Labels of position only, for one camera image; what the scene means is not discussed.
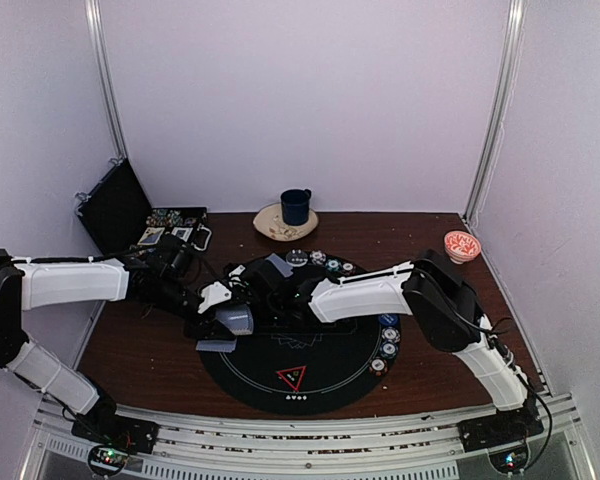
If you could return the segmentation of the blue playing card deck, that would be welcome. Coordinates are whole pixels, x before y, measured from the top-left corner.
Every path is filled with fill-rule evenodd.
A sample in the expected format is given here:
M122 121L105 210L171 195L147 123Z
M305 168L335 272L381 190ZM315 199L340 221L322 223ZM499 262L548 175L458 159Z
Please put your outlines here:
M216 310L215 318L233 335L246 336L254 332L254 319L247 305L234 305Z

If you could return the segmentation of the green chips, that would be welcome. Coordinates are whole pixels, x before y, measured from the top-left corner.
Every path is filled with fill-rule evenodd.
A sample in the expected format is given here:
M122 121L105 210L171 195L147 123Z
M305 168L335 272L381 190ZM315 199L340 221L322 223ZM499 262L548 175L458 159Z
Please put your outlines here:
M325 263L325 267L328 271L337 272L341 270L341 262L337 259L329 259Z

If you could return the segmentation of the red triangle all-in marker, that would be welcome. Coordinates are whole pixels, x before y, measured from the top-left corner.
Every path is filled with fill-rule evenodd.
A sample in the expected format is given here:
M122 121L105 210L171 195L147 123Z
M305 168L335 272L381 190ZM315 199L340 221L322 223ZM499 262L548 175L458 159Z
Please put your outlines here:
M294 392L298 392L302 386L305 374L306 365L296 366L292 368L278 370L276 375L284 381Z

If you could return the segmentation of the blue small blind button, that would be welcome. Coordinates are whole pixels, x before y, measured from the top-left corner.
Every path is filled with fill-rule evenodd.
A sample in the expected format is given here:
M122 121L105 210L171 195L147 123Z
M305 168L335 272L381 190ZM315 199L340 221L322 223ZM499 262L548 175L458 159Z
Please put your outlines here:
M378 321L384 327L389 327L397 325L400 319L397 314L384 313L378 316Z

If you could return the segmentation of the blue ten poker chip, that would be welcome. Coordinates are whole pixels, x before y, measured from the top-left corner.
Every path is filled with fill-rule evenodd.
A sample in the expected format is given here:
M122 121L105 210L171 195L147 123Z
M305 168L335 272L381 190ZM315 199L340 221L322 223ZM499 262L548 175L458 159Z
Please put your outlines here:
M399 343L400 342L400 332L398 329L394 327L386 327L382 329L382 338L386 342L391 343Z

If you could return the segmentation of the green fifty poker chip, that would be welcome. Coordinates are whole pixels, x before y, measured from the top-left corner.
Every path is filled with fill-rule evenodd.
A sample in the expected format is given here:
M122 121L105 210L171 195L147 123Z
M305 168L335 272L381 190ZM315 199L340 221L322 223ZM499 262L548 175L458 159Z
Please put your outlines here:
M382 358L391 360L398 355L399 348L396 343L385 341L381 344L379 354Z

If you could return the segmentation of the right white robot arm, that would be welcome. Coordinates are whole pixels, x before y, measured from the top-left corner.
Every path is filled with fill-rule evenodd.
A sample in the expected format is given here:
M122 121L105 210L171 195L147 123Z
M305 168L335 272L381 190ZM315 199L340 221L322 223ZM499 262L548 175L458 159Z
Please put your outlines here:
M491 326L475 290L433 250L414 261L353 276L294 272L277 280L265 299L277 316L314 317L322 324L375 314L410 315L433 348L459 358L489 393L496 412L484 423L499 440L513 441L542 425L538 396Z

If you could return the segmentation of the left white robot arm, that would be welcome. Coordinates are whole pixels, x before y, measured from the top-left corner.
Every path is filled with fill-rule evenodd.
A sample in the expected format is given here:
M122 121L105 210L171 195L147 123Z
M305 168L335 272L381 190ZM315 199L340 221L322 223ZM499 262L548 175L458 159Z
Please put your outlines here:
M0 369L58 400L101 443L113 444L124 433L114 400L66 363L81 344L76 334L88 330L89 309L144 300L183 319L196 340L233 341L252 330L249 321L228 319L233 297L225 280L195 294L129 253L35 259L0 248Z

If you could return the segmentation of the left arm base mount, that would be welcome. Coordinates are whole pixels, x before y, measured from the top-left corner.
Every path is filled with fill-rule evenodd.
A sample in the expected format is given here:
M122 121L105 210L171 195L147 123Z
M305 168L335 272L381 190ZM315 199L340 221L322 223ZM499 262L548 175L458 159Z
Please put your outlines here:
M75 420L71 433L95 443L87 453L87 466L102 477L119 474L133 455L151 454L157 440L159 425L155 422L116 417L118 430L102 433L85 421Z

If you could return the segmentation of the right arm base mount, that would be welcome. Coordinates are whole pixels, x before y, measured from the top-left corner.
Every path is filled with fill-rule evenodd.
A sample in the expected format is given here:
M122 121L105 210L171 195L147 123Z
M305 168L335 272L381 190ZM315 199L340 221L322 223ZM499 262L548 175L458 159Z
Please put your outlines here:
M528 440L544 432L541 420L499 420L495 415L458 424L465 452L486 449L491 466L501 474L523 473L533 463Z

